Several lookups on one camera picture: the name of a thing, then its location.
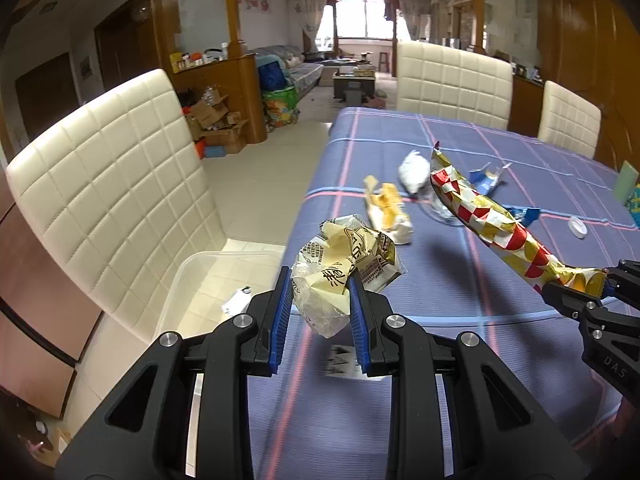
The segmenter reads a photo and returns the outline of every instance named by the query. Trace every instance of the red and gold wrapper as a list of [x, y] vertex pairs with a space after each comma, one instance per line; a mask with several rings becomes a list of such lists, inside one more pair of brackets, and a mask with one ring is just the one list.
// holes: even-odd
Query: red and gold wrapper
[[560, 262], [505, 208], [478, 193], [438, 149], [431, 153], [431, 184], [442, 203], [487, 247], [536, 291], [554, 280], [600, 297], [606, 274], [601, 269]]

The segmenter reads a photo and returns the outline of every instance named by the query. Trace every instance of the white bottle cap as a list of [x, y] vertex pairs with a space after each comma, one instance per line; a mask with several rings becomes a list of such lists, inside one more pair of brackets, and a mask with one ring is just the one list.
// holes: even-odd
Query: white bottle cap
[[577, 216], [569, 218], [569, 229], [578, 238], [584, 238], [587, 235], [587, 226]]

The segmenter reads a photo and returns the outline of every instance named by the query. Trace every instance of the green card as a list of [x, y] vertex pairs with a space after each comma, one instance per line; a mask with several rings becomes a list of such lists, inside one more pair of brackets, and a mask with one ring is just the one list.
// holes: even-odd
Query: green card
[[629, 197], [634, 192], [634, 187], [638, 181], [638, 170], [629, 164], [626, 160], [622, 165], [616, 185], [613, 187], [613, 196], [622, 205], [626, 204]]

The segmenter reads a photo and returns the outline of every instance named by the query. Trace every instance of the chair backrest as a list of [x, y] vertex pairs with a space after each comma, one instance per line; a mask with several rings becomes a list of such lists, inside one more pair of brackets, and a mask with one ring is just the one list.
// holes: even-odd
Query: chair backrest
[[78, 108], [22, 150], [6, 176], [58, 265], [147, 342], [180, 263], [226, 241], [162, 70]]
[[596, 105], [553, 81], [547, 81], [538, 138], [593, 158], [601, 118]]
[[419, 41], [398, 44], [398, 110], [505, 129], [511, 113], [511, 65]]

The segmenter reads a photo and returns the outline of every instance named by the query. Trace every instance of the blue tablecloth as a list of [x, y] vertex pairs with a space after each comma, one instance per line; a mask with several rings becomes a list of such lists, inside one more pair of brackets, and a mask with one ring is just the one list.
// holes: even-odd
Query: blue tablecloth
[[[640, 232], [613, 197], [617, 174], [605, 166], [536, 139], [416, 114], [346, 108], [331, 129], [289, 240], [285, 263], [318, 232], [321, 221], [366, 216], [362, 179], [398, 182], [411, 150], [430, 158], [436, 140], [463, 173], [491, 162], [512, 162], [492, 198], [503, 205], [535, 206], [530, 230], [561, 261], [579, 267], [614, 266], [638, 259]], [[492, 346], [577, 449], [599, 443], [620, 395], [580, 360], [578, 326], [543, 303], [505, 263], [462, 227], [428, 217], [408, 202], [415, 233], [398, 251], [408, 270], [384, 291], [396, 312], [426, 330], [455, 337], [474, 330]], [[571, 215], [589, 229], [584, 240], [568, 228]], [[611, 310], [628, 312], [611, 301]], [[390, 380], [326, 377], [332, 344], [292, 316], [277, 377], [250, 379], [252, 449], [256, 478], [383, 479]], [[445, 438], [448, 427], [444, 427]], [[450, 446], [446, 446], [447, 471]]]

